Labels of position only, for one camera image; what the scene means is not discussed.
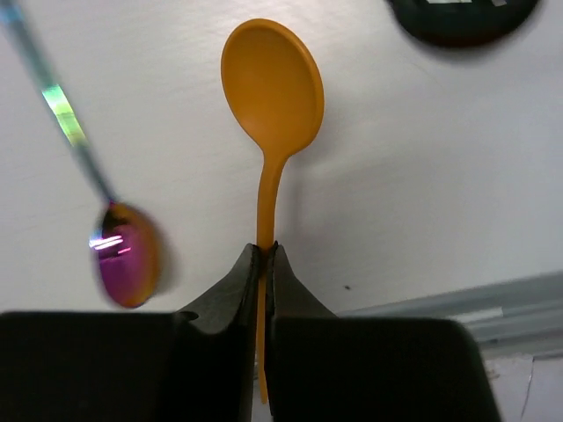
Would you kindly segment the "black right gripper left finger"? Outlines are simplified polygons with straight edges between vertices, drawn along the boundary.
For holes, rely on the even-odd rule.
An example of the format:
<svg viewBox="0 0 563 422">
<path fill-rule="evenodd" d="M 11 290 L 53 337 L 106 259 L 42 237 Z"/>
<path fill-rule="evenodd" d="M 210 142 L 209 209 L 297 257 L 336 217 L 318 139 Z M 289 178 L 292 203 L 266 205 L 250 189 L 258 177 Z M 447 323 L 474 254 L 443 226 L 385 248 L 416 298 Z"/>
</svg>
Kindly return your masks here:
<svg viewBox="0 0 563 422">
<path fill-rule="evenodd" d="M 248 421 L 260 253 L 173 312 L 1 315 L 4 421 Z"/>
</svg>

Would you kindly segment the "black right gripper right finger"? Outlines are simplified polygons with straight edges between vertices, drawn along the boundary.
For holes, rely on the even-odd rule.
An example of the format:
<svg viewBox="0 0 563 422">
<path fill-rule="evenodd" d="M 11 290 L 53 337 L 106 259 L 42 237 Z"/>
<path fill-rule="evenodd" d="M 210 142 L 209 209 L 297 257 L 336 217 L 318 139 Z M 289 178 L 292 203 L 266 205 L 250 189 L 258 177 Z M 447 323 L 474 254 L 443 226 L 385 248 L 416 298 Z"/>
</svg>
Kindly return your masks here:
<svg viewBox="0 0 563 422">
<path fill-rule="evenodd" d="M 267 261 L 266 376 L 276 421 L 497 421 L 479 347 L 458 322 L 334 315 Z"/>
</svg>

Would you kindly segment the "iridescent rainbow spoon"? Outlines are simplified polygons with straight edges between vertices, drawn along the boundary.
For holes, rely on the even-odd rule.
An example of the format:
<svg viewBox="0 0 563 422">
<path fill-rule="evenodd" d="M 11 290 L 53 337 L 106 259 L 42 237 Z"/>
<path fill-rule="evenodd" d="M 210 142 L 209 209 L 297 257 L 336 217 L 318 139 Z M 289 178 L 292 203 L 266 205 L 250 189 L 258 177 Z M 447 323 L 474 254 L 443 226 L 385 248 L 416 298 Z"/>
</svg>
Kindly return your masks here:
<svg viewBox="0 0 563 422">
<path fill-rule="evenodd" d="M 120 200 L 107 181 L 77 113 L 17 2 L 1 2 L 1 24 L 79 167 L 103 201 L 104 211 L 89 238 L 101 286 L 122 308 L 140 307 L 154 294 L 162 272 L 162 242 L 157 227 L 142 210 Z"/>
</svg>

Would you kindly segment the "orange plastic spoon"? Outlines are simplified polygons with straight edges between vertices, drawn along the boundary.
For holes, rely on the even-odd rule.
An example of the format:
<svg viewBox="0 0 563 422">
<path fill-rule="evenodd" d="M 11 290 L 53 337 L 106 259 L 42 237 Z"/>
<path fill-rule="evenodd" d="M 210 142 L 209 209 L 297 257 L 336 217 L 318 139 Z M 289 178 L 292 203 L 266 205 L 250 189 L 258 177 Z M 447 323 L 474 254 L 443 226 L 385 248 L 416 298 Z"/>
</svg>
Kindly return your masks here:
<svg viewBox="0 0 563 422">
<path fill-rule="evenodd" d="M 316 138 L 325 112 L 318 66 L 286 26 L 265 18 L 239 25 L 221 58 L 223 92 L 238 124 L 263 156 L 257 197 L 256 245 L 274 247 L 275 206 L 283 169 Z"/>
</svg>

